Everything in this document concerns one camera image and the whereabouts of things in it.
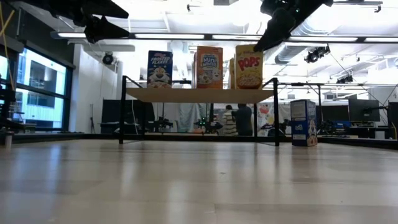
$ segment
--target yellow cereal box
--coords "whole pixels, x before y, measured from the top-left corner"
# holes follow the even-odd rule
[[[238,89],[262,88],[263,53],[254,45],[237,45],[235,52],[235,85]]]
[[[228,88],[230,90],[234,90],[235,87],[235,65],[234,65],[235,58],[231,58],[229,60],[229,80],[228,80]]]
[[[223,89],[223,49],[199,46],[195,59],[196,88]]]

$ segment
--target wooden shelf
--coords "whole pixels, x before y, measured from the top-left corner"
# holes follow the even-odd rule
[[[259,103],[272,90],[214,90],[174,88],[127,88],[127,94],[153,103]]]

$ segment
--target frosted flakes box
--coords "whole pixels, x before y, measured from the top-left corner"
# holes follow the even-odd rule
[[[223,49],[198,46],[195,59],[196,88],[223,89]]]
[[[173,53],[150,50],[148,52],[148,88],[171,88]]]
[[[235,52],[235,85],[238,89],[262,88],[263,53],[254,45],[237,45]]]

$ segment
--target person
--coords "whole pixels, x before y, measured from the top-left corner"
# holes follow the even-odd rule
[[[236,123],[235,123],[235,111],[232,110],[231,105],[226,105],[225,113],[223,114],[223,135],[225,136],[237,136]]]
[[[245,103],[238,104],[236,112],[236,130],[239,136],[252,136],[253,127],[251,123],[252,111]]]

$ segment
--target pops cereal box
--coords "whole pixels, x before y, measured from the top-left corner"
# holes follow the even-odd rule
[[[254,45],[237,45],[235,52],[235,85],[238,89],[262,88],[263,53]]]

